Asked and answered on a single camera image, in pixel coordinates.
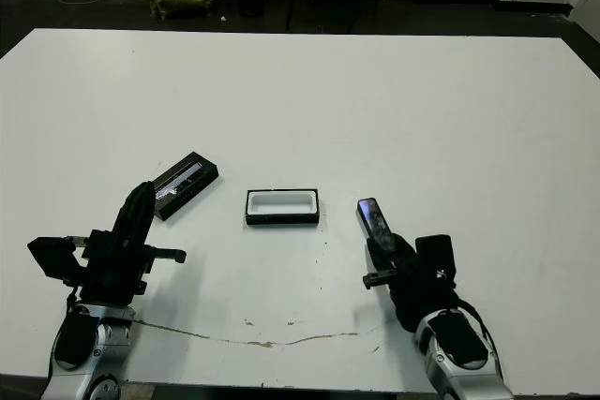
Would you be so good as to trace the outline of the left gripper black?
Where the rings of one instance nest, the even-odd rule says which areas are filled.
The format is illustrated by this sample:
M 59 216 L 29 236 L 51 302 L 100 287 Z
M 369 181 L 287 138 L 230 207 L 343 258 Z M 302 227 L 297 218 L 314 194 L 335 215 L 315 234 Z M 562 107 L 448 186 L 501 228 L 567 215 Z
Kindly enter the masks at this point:
M 78 279 L 80 298 L 86 303 L 129 304 L 145 293 L 143 276 L 151 272 L 155 259 L 186 260 L 180 249 L 159 248 L 145 239 L 153 221 L 155 188 L 151 181 L 135 187 L 119 210 L 112 232 L 93 230 L 84 237 L 68 236 L 67 241 L 83 249 L 87 265 Z

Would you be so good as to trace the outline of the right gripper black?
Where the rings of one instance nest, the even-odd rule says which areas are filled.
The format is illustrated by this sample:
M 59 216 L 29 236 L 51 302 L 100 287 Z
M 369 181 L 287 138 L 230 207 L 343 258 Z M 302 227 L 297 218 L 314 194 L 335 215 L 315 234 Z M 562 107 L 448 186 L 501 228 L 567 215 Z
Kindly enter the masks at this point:
M 416 253 L 402 236 L 394 233 L 393 238 L 392 258 L 375 239 L 367 238 L 367 250 L 376 272 L 364 275 L 363 284 L 366 289 L 387 286 L 401 327 L 416 331 L 425 316 L 458 307 L 456 283 L 439 271 L 406 271 L 415 264 Z

